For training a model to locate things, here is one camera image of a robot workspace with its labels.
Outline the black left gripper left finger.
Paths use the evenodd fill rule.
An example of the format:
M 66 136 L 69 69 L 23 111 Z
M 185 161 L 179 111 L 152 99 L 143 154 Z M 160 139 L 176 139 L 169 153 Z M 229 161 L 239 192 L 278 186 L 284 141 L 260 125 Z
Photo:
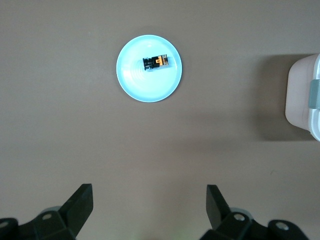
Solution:
M 94 208 L 93 187 L 82 184 L 62 205 L 43 210 L 31 221 L 0 220 L 2 240 L 75 240 Z

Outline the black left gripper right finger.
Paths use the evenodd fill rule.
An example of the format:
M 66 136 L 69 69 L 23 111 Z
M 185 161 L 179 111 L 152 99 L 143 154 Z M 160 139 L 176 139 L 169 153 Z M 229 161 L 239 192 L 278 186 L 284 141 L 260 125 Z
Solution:
M 267 226 L 251 214 L 230 208 L 217 185 L 206 187 L 206 213 L 211 224 L 202 240 L 306 240 L 305 233 L 294 223 L 274 219 Z

